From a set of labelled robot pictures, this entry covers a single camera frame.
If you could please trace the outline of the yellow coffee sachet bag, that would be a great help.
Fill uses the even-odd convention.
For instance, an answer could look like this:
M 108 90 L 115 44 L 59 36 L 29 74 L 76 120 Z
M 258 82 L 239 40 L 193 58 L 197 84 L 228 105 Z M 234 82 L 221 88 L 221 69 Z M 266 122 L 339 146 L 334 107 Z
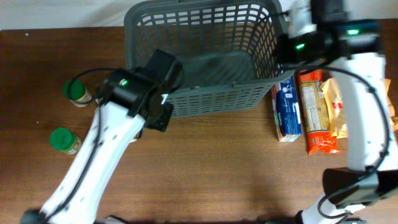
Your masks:
M 390 79 L 384 80 L 386 92 L 391 84 Z M 343 114 L 343 97 L 335 78 L 329 78 L 321 84 L 321 90 L 324 94 L 326 106 L 328 108 L 328 118 L 330 122 L 331 136 L 337 139 L 348 137 L 348 128 L 346 118 Z M 397 130 L 397 116 L 395 109 L 387 96 L 387 106 L 390 116 L 390 124 L 393 131 Z

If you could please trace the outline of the orange biscuit packet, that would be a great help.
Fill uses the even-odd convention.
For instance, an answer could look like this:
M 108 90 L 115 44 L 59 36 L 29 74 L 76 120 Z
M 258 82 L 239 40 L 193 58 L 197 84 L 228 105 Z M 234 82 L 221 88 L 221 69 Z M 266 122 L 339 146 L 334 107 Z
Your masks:
M 308 153 L 321 151 L 336 154 L 340 149 L 336 138 L 331 135 L 328 108 L 321 90 L 322 80 L 321 70 L 298 72 L 297 81 L 305 118 Z

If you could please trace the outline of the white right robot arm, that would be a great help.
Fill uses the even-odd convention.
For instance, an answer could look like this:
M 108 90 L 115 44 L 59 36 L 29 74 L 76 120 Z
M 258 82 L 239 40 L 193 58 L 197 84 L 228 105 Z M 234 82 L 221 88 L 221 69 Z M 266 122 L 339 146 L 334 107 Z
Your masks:
M 279 39 L 284 72 L 326 70 L 336 78 L 348 127 L 346 167 L 323 173 L 323 193 L 295 223 L 341 223 L 397 195 L 397 142 L 384 86 L 379 23 L 350 18 L 343 1 L 295 1 Z

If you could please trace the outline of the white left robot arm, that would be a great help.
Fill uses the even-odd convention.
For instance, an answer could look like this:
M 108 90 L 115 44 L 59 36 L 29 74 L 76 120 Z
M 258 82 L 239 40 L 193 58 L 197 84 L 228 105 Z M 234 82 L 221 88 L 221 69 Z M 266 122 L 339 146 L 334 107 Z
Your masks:
M 156 50 L 144 67 L 112 69 L 99 90 L 90 130 L 66 176 L 39 210 L 27 210 L 21 223 L 99 223 L 104 190 L 128 145 L 144 128 L 166 131 L 182 63 Z

